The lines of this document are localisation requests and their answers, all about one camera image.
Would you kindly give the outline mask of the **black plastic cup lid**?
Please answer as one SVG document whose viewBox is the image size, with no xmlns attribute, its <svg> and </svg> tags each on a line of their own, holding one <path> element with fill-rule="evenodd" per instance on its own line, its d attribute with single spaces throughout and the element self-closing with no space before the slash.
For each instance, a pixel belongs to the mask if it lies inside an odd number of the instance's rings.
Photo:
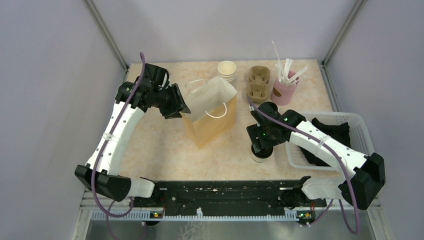
<svg viewBox="0 0 424 240">
<path fill-rule="evenodd" d="M 256 151 L 255 148 L 253 146 L 251 146 L 251 152 L 252 152 L 252 155 L 257 159 L 267 159 L 273 154 L 274 149 L 273 148 L 263 148 L 259 151 Z"/>
</svg>

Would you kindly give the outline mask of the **white paper cup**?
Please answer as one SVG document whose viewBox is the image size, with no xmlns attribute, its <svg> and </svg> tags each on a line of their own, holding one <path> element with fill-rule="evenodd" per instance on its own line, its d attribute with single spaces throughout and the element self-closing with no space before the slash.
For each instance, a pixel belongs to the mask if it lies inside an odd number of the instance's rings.
<svg viewBox="0 0 424 240">
<path fill-rule="evenodd" d="M 253 159 L 256 163 L 265 163 L 265 162 L 266 162 L 266 161 L 268 161 L 270 158 L 269 158 L 269 157 L 262 158 L 262 157 L 258 157 L 258 156 L 253 155 L 253 156 L 252 156 L 252 159 Z"/>
</svg>

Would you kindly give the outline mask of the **brown paper bag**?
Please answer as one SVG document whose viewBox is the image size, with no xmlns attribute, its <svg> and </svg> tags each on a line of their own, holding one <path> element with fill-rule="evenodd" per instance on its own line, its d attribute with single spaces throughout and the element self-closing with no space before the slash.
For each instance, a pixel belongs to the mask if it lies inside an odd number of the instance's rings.
<svg viewBox="0 0 424 240">
<path fill-rule="evenodd" d="M 189 138 L 202 149 L 235 125 L 238 91 L 219 75 L 184 86 L 188 90 L 184 101 L 191 113 L 183 113 L 182 122 Z"/>
</svg>

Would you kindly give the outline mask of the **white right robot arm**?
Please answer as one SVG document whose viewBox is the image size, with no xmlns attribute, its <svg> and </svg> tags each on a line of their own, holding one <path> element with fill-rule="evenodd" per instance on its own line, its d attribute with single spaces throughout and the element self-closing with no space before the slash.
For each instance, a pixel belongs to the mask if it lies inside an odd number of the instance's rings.
<svg viewBox="0 0 424 240">
<path fill-rule="evenodd" d="M 259 107 L 250 103 L 249 109 L 256 120 L 246 128 L 254 153 L 288 142 L 339 172 L 339 177 L 303 177 L 299 189 L 293 192 L 297 205 L 307 206 L 316 199 L 335 199 L 367 210 L 385 185 L 385 161 L 378 153 L 366 155 L 356 151 L 321 131 L 295 110 L 279 113 L 273 102 L 264 102 Z"/>
</svg>

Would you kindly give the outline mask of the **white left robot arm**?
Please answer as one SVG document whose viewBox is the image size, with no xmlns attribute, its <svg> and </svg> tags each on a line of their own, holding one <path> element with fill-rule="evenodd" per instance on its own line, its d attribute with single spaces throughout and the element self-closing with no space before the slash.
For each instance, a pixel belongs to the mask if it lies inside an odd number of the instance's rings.
<svg viewBox="0 0 424 240">
<path fill-rule="evenodd" d="M 74 171 L 77 179 L 88 189 L 114 201 L 127 197 L 141 198 L 149 207 L 160 202 L 156 183 L 147 178 L 120 176 L 121 161 L 131 135 L 149 108 L 159 109 L 165 119 L 181 118 L 191 111 L 179 86 L 169 81 L 167 69 L 147 63 L 142 76 L 126 81 L 119 88 L 109 123 L 98 146 L 86 164 Z"/>
</svg>

